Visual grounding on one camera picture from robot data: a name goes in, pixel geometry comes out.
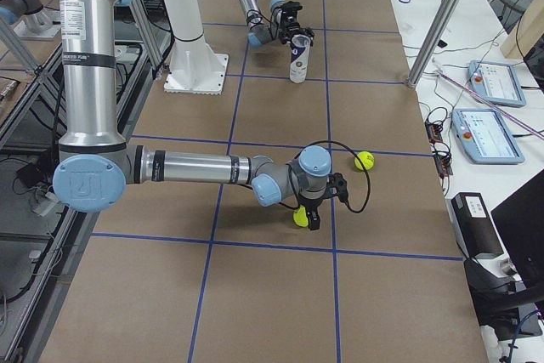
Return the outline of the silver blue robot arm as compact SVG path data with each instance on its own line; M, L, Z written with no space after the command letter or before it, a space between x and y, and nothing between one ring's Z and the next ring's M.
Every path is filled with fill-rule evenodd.
M256 0L239 0L248 27L248 42L254 47L279 40L281 44L293 44L298 35L309 38L313 45L315 33L310 27L302 27L298 22L298 12L303 5L296 1L271 0L270 18L261 12Z
M135 123L131 141L150 150L196 155L268 156L278 164L305 145L326 139L328 97L325 47L317 38L309 77L295 84L288 74L289 49L279 43L253 48L238 0L197 0L205 38L227 54L221 94L182 94L157 81ZM331 229L331 208L320 207L317 231L297 227L293 199L261 207L253 193L233 184L147 182L126 188L102 212L101 232L172 235L223 241L295 241L321 246Z

